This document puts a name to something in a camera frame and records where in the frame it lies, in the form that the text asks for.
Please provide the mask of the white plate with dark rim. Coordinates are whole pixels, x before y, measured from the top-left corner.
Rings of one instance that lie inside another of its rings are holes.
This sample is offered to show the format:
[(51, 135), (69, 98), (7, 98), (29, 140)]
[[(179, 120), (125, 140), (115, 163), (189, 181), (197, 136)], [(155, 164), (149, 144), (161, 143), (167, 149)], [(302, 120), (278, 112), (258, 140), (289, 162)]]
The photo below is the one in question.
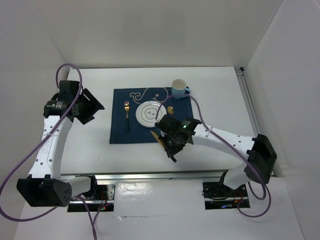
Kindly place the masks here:
[(167, 114), (166, 108), (157, 101), (146, 101), (140, 104), (135, 112), (137, 122), (146, 128), (154, 128), (157, 120)]

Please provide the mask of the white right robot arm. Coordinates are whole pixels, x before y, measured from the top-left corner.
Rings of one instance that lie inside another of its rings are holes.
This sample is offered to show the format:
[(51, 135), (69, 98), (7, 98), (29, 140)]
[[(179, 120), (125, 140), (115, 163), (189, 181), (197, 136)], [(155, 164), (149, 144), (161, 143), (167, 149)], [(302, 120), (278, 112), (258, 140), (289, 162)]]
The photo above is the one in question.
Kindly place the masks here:
[(188, 117), (179, 121), (168, 115), (157, 121), (155, 127), (161, 132), (158, 142), (173, 162), (186, 144), (209, 147), (243, 161), (222, 174), (218, 190), (223, 196), (230, 196), (249, 182), (267, 185), (270, 181), (277, 154), (263, 134), (242, 136), (211, 127), (198, 119)]

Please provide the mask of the gold fork green handle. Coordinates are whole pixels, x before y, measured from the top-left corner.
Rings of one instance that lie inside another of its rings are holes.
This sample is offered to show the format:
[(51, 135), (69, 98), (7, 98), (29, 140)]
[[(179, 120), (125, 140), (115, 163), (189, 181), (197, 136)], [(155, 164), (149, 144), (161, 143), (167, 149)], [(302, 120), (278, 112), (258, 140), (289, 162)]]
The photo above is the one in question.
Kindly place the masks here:
[(125, 113), (126, 113), (126, 121), (125, 121), (126, 132), (129, 132), (130, 131), (130, 121), (129, 121), (130, 103), (129, 103), (129, 101), (125, 101), (124, 102), (124, 110), (125, 110)]

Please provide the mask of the gold spoon green handle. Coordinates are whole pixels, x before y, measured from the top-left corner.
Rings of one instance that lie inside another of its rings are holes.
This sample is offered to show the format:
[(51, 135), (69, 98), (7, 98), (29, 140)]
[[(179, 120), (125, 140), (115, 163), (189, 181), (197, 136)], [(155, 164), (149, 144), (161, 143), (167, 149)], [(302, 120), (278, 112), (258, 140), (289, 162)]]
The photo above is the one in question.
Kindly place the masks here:
[(173, 117), (173, 114), (174, 114), (174, 108), (172, 106), (168, 106), (167, 107), (167, 113)]

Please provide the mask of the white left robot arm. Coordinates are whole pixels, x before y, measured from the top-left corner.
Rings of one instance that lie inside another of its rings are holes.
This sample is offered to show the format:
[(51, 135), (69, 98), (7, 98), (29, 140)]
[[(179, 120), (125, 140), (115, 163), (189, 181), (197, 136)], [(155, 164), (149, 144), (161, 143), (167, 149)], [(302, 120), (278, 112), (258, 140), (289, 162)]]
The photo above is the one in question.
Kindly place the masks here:
[(88, 89), (81, 89), (80, 82), (60, 81), (59, 92), (44, 106), (44, 144), (27, 177), (20, 178), (16, 185), (31, 207), (66, 207), (79, 195), (88, 200), (97, 197), (99, 187), (95, 176), (76, 175), (63, 180), (61, 162), (74, 119), (85, 125), (99, 110), (104, 110), (104, 106)]

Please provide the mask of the blue placemat with whale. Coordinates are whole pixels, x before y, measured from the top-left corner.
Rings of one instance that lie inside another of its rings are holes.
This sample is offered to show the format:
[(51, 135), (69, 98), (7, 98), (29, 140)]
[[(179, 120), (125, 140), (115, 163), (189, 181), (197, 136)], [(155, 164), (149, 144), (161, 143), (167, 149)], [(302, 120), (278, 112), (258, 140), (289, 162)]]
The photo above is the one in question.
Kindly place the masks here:
[[(155, 128), (142, 126), (137, 118), (138, 106), (147, 101), (161, 103), (172, 94), (170, 87), (149, 88), (120, 88), (113, 90), (112, 115), (110, 127), (110, 144), (142, 144), (155, 143), (156, 140), (150, 133), (160, 131)], [(129, 102), (128, 121), (129, 131), (126, 131), (125, 102)]]

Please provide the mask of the light blue mug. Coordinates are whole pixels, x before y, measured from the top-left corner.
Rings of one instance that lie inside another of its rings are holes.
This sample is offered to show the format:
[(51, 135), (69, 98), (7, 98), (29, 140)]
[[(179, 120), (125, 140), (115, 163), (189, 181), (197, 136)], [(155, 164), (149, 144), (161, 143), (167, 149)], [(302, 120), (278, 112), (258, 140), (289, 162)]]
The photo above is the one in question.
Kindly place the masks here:
[(173, 98), (181, 99), (191, 94), (191, 90), (187, 87), (183, 79), (175, 79), (171, 85), (171, 93)]

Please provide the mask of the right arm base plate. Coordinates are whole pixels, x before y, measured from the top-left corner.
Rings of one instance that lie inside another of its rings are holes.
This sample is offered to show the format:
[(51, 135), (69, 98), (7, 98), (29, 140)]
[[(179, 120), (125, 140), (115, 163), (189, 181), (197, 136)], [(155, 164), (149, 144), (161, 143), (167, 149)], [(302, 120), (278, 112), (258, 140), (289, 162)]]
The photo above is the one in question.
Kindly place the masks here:
[(203, 182), (202, 196), (206, 210), (224, 210), (250, 208), (250, 201), (246, 185), (243, 184), (236, 190), (222, 186), (218, 182)]

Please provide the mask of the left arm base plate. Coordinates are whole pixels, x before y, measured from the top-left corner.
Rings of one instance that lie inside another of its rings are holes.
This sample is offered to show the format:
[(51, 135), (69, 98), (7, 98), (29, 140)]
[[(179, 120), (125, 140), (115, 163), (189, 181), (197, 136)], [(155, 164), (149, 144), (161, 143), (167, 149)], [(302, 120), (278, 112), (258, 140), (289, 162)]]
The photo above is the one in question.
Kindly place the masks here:
[[(91, 196), (81, 195), (81, 198), (85, 201), (88, 209), (92, 213), (101, 212), (113, 212), (114, 200), (116, 194), (116, 185), (114, 183), (99, 184), (95, 188), (95, 193)], [(81, 200), (72, 200), (68, 207), (68, 213), (83, 213), (86, 212), (84, 203)]]

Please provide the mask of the gold knife green handle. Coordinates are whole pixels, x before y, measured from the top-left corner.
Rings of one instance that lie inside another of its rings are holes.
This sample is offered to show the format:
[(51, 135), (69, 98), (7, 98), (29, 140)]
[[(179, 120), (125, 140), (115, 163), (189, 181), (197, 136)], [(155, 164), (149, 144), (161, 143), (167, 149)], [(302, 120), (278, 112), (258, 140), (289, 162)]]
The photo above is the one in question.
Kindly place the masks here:
[[(166, 153), (168, 152), (167, 151), (167, 148), (166, 146), (164, 145), (164, 143), (162, 142), (162, 140), (160, 139), (160, 137), (154, 132), (154, 131), (150, 131), (150, 133), (152, 134), (152, 136), (156, 139), (156, 141), (162, 146), (162, 148), (166, 151)], [(168, 158), (170, 158), (174, 163), (177, 162), (177, 160), (175, 159), (174, 156), (168, 156)]]

